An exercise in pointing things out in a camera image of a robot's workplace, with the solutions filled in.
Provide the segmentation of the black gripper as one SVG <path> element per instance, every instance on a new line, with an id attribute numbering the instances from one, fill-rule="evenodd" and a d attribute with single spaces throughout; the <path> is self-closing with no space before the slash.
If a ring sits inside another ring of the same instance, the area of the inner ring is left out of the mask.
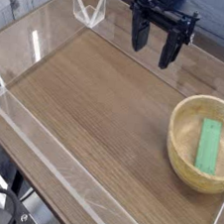
<path id="1" fill-rule="evenodd" d="M 177 57 L 182 44 L 188 45 L 194 37 L 195 24 L 200 20 L 198 11 L 187 8 L 185 0 L 133 0 L 132 46 L 140 51 L 148 42 L 150 23 L 167 31 L 159 68 L 166 69 Z"/>

